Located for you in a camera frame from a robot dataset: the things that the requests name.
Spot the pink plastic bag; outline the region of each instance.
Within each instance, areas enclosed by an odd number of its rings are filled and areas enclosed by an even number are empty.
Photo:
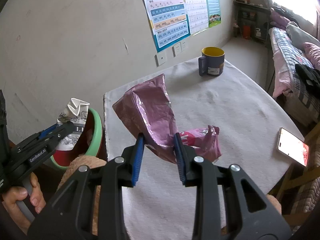
[[[180,133],[181,141],[192,146],[196,154],[213,162],[221,156],[218,142],[219,127],[197,128]]]
[[[173,136],[177,125],[164,84],[164,74],[138,84],[112,106],[129,132],[137,138],[142,132],[147,147],[161,159],[176,163]],[[194,146],[197,154],[214,161],[221,153],[219,128],[208,126],[184,132],[184,142]]]

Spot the pink blanket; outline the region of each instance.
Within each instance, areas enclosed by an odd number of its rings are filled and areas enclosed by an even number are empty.
[[[273,50],[273,61],[275,63],[275,90],[273,91],[273,98],[278,97],[282,93],[286,95],[289,91],[292,90],[290,83],[290,74],[287,63],[284,60],[284,57],[279,49],[276,37],[272,29],[269,31],[271,45]]]

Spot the smartphone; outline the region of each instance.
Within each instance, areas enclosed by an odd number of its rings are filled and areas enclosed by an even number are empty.
[[[283,128],[280,128],[278,150],[303,166],[308,165],[309,146]]]

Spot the wall stain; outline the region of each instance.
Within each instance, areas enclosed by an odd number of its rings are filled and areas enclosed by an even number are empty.
[[[23,106],[23,108],[25,108],[28,113],[30,113],[29,109],[24,105],[24,103],[21,101],[21,99],[18,97],[17,93],[14,93],[14,96],[16,97],[17,101],[20,103],[21,106]]]
[[[123,40],[123,43],[124,43],[125,50],[127,51],[127,55],[129,55],[128,46],[127,46],[127,44],[125,43],[124,38],[122,38],[122,40]]]
[[[72,3],[73,3],[73,1],[71,3],[69,3],[68,5],[63,6],[62,10],[67,9]]]

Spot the mug handle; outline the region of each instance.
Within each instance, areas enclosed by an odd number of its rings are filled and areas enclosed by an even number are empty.
[[[199,65],[199,75],[203,77],[208,72],[208,67],[206,67],[206,57],[202,56],[198,59],[198,65]]]

